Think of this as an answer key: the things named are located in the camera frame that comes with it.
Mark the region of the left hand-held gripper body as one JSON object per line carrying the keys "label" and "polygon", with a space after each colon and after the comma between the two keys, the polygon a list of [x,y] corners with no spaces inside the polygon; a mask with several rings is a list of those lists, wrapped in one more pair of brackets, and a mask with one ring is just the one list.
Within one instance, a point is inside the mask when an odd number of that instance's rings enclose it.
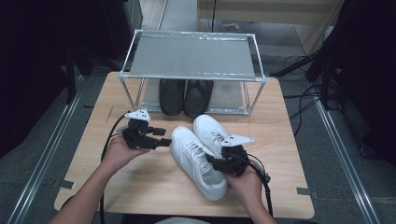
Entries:
{"label": "left hand-held gripper body", "polygon": [[129,148],[153,149],[153,144],[147,137],[149,132],[150,115],[146,109],[127,112],[123,115],[128,124],[123,127],[121,134]]}

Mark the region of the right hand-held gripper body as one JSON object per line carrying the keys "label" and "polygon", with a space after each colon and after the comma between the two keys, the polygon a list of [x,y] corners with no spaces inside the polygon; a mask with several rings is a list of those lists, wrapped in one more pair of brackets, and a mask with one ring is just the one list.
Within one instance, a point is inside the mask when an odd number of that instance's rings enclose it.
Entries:
{"label": "right hand-held gripper body", "polygon": [[240,176],[248,167],[248,154],[243,145],[252,143],[252,137],[231,134],[221,141],[221,155],[225,162],[223,171],[227,174]]}

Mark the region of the white sneaker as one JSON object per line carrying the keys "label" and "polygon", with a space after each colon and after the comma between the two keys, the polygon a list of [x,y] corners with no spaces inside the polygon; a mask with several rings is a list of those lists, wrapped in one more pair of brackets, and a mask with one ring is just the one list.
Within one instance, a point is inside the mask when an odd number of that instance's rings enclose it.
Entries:
{"label": "white sneaker", "polygon": [[194,120],[193,131],[216,159],[222,158],[220,143],[230,134],[220,123],[208,115],[201,115]]}
{"label": "white sneaker", "polygon": [[213,153],[188,128],[180,126],[172,132],[172,156],[209,201],[220,200],[227,192],[227,181],[216,171],[206,156]]}

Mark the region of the black slipper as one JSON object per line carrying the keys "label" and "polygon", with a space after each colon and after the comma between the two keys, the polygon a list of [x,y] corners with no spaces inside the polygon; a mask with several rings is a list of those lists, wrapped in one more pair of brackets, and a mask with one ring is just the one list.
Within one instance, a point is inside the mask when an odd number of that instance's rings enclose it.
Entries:
{"label": "black slipper", "polygon": [[183,110],[185,81],[181,79],[160,80],[160,108],[165,115],[175,116]]}
{"label": "black slipper", "polygon": [[213,87],[213,80],[189,80],[184,99],[184,114],[190,118],[204,114],[210,103]]}

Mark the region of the metal shoe rack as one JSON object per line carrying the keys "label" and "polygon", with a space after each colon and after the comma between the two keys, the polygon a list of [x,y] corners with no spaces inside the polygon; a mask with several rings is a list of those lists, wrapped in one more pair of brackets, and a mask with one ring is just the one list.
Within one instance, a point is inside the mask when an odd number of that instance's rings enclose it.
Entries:
{"label": "metal shoe rack", "polygon": [[133,110],[160,110],[161,79],[213,80],[207,111],[249,115],[267,82],[254,34],[136,30],[119,79]]}

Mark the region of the person's left hand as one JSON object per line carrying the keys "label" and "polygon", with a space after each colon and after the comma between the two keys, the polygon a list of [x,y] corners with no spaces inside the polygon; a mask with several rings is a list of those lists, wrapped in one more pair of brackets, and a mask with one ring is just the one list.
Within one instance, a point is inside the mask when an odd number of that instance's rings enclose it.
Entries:
{"label": "person's left hand", "polygon": [[130,149],[125,140],[121,136],[117,136],[110,141],[106,154],[99,167],[104,173],[114,175],[131,160],[148,152],[148,149],[142,147]]}

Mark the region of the person's right hand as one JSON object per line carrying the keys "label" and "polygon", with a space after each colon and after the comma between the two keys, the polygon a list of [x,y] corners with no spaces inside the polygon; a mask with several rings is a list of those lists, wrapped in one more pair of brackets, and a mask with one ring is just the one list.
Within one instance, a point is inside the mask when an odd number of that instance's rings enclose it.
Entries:
{"label": "person's right hand", "polygon": [[229,174],[224,176],[244,207],[262,205],[262,182],[253,168],[248,167],[240,176]]}

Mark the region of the person's grey clothing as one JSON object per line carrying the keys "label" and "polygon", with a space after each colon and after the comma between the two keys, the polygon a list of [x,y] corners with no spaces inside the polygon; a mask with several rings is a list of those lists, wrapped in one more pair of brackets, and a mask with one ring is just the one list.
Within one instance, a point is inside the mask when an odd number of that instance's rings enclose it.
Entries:
{"label": "person's grey clothing", "polygon": [[153,224],[211,224],[199,219],[188,217],[167,217],[163,220],[155,221]]}

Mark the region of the grey tape strip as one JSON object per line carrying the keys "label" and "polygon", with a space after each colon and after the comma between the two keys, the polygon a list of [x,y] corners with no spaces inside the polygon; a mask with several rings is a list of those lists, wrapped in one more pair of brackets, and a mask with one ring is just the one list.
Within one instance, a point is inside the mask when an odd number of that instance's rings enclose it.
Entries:
{"label": "grey tape strip", "polygon": [[305,196],[310,196],[312,199],[317,199],[318,198],[318,194],[314,191],[312,191],[311,189],[308,188],[297,188],[297,193],[300,195],[305,195]]}
{"label": "grey tape strip", "polygon": [[72,189],[75,186],[75,182],[68,180],[55,180],[53,186],[60,189]]}

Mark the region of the black stand leg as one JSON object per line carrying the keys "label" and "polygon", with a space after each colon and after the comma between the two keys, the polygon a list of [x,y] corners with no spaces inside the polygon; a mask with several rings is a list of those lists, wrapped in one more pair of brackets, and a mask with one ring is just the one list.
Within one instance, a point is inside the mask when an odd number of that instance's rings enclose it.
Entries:
{"label": "black stand leg", "polygon": [[297,61],[287,67],[285,67],[284,69],[274,72],[274,73],[270,73],[269,76],[270,77],[283,77],[291,72],[293,72],[294,70],[310,63],[312,61],[312,59],[309,56],[299,56]]}

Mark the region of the wooden cabinet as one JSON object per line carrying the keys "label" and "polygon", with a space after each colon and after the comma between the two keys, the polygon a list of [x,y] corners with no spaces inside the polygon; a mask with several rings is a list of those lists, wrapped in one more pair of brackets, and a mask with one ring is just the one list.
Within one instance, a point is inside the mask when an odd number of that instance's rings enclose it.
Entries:
{"label": "wooden cabinet", "polygon": [[306,54],[313,53],[345,0],[196,0],[200,20],[254,21],[293,24]]}

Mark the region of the black curtain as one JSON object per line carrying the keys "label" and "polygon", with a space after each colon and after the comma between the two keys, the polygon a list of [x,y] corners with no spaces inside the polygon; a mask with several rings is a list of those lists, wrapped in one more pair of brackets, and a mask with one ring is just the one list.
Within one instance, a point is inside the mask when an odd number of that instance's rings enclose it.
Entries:
{"label": "black curtain", "polygon": [[345,0],[324,46],[362,154],[396,167],[396,0]]}

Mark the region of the metal floor rail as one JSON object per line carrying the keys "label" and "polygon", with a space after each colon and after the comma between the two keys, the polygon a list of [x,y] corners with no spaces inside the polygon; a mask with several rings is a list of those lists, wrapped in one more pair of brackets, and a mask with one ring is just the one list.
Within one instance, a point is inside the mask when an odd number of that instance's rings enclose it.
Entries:
{"label": "metal floor rail", "polygon": [[335,127],[330,112],[327,111],[321,103],[316,103],[316,107],[330,137],[330,140],[332,141],[334,151],[338,160],[340,161],[341,167],[344,171],[344,174],[346,175],[347,182],[351,188],[358,207],[361,210],[361,214],[365,223],[381,224],[371,198],[369,197],[366,188],[363,186],[361,178],[359,177],[359,174],[347,153],[347,148]]}
{"label": "metal floor rail", "polygon": [[22,189],[21,196],[18,199],[7,224],[22,224],[33,199],[43,181],[45,173],[47,172],[50,162],[59,146],[59,143],[64,135],[64,131],[73,116],[73,113],[77,107],[78,101],[82,89],[84,88],[88,79],[83,75],[79,75],[77,79],[77,90],[76,95],[72,98],[71,102],[64,108],[62,115],[60,116],[48,143],[46,144],[40,158],[35,166],[35,169],[31,173],[27,183]]}

